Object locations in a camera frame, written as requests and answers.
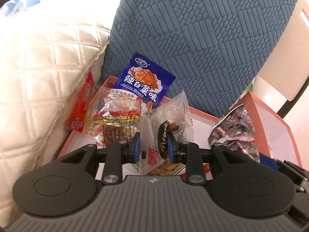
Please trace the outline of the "clear bun snack packet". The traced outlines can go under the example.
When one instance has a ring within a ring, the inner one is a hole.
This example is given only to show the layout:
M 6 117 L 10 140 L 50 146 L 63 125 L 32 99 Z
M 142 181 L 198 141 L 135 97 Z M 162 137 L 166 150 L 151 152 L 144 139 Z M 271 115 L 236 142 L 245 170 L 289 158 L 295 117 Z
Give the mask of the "clear bun snack packet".
M 172 134 L 177 142 L 193 141 L 193 123 L 184 91 L 142 115 L 139 160 L 141 175 L 176 175 L 185 168 L 181 163 L 171 163 L 168 134 Z

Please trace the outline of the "clear red dried tofu packet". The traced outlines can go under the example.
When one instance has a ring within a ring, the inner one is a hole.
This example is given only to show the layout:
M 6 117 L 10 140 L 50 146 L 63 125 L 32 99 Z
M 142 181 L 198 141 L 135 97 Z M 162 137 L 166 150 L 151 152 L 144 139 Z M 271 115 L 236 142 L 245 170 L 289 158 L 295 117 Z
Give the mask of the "clear red dried tofu packet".
M 87 107 L 83 131 L 103 148 L 131 141 L 138 131 L 142 104 L 132 93 L 100 87 Z

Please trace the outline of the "red sausage stick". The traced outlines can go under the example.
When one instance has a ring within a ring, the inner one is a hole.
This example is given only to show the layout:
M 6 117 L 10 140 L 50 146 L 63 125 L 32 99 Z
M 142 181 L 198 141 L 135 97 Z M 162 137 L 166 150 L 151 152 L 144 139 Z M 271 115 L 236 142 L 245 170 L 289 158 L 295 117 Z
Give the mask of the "red sausage stick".
M 83 86 L 77 95 L 73 111 L 68 120 L 68 128 L 78 132 L 83 131 L 85 114 L 87 106 L 92 99 L 93 89 L 94 79 L 92 72 L 89 72 Z

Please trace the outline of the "silver snack bag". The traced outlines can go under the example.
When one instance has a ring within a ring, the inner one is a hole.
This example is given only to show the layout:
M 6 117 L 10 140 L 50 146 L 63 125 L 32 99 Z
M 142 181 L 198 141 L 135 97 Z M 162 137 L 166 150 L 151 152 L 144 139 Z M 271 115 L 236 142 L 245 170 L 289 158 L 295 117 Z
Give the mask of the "silver snack bag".
M 243 104 L 236 106 L 215 125 L 208 143 L 210 146 L 223 146 L 237 151 L 260 162 L 254 124 Z

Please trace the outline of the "pink left box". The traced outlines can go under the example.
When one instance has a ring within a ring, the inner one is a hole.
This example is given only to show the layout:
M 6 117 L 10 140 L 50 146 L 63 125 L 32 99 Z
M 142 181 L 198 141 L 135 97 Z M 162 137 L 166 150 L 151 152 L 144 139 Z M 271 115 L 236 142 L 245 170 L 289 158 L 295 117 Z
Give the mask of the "pink left box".
M 197 143 L 201 148 L 208 149 L 209 144 L 207 141 L 206 135 L 209 135 L 212 128 L 218 123 L 218 118 L 206 114 L 205 112 L 199 111 L 193 107 L 189 108 L 190 110 L 190 118 L 193 121 L 193 130 L 194 130 L 194 142 Z M 135 146 L 139 145 L 140 134 L 137 132 L 132 141 L 125 142 L 121 141 L 121 143 L 127 146 L 127 154 L 129 157 L 134 157 L 139 159 L 139 152 L 134 152 Z M 85 133 L 81 133 L 78 131 L 72 131 L 72 133 L 67 138 L 62 150 L 59 153 L 59 158 L 73 152 L 74 150 L 80 149 L 88 144 L 95 144 L 97 148 L 103 149 L 105 146 L 99 143 L 94 135 L 89 135 Z M 136 164 L 127 163 L 123 166 L 123 176 L 127 175 L 138 175 L 138 166 Z

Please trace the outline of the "blue spicy cabbage snack bag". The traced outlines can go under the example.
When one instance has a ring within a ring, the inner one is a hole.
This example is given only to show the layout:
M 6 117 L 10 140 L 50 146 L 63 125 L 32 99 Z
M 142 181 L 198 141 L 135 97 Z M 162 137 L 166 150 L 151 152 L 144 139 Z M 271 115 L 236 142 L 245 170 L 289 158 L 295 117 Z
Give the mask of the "blue spicy cabbage snack bag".
M 135 53 L 113 88 L 141 98 L 147 109 L 157 107 L 176 77 L 140 53 Z

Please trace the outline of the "beige chair back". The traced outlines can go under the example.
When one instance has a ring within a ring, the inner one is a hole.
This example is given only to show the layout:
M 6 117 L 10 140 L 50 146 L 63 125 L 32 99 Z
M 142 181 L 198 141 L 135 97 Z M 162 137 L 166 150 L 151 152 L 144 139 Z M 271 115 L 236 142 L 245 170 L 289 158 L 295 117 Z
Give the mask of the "beige chair back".
M 284 118 L 308 86 L 308 3 L 298 0 L 291 19 L 258 73 L 253 92 Z

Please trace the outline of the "blue textured cushion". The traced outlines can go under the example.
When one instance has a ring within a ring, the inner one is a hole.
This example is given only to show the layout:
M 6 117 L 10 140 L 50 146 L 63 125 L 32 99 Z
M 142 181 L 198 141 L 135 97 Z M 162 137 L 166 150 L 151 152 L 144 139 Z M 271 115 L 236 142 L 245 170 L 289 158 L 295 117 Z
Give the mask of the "blue textured cushion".
M 134 53 L 175 75 L 168 97 L 223 116 L 261 70 L 297 0 L 121 0 L 102 78 L 119 76 Z

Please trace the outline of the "cream quilted pillow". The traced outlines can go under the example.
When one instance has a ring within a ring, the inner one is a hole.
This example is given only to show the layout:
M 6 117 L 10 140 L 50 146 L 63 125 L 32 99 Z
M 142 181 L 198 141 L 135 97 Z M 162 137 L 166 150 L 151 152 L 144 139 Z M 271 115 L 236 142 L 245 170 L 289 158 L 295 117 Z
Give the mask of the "cream quilted pillow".
M 89 72 L 101 69 L 110 31 L 100 0 L 41 0 L 1 17 L 1 226 L 17 216 L 16 180 L 53 158 Z

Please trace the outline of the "light blue cloth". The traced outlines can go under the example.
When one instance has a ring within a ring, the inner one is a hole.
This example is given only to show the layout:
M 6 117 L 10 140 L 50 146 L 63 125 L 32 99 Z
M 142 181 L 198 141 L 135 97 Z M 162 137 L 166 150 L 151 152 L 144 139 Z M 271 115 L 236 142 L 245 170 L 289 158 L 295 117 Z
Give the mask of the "light blue cloth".
M 12 16 L 17 12 L 25 11 L 40 2 L 41 0 L 9 0 L 1 7 L 1 17 Z

